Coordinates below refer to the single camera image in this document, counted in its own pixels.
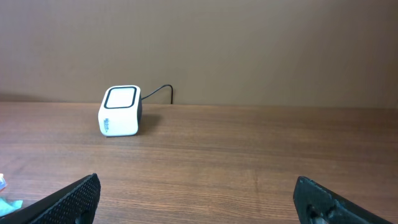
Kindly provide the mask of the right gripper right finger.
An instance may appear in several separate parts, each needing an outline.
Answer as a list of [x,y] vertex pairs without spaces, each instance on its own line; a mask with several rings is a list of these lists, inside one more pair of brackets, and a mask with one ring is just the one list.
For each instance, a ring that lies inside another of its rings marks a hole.
[[297,179],[293,201],[300,223],[391,224],[305,176]]

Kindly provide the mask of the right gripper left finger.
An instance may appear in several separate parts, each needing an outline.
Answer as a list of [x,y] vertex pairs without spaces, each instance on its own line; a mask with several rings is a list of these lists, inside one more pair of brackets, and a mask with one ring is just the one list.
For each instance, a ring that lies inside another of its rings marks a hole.
[[100,193],[100,180],[93,173],[1,218],[1,224],[92,224]]

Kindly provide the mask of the teal wrapper packet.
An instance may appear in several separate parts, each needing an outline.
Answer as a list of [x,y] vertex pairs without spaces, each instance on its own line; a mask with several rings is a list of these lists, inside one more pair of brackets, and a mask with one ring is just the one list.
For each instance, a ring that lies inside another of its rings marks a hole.
[[23,201],[7,201],[5,198],[0,198],[0,217],[9,215],[22,208]]

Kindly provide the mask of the red white tissue pack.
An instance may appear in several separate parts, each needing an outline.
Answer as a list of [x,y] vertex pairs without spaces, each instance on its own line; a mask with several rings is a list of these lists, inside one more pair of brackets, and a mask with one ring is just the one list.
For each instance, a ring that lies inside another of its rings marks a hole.
[[0,191],[3,191],[7,187],[7,182],[4,178],[4,174],[0,174]]

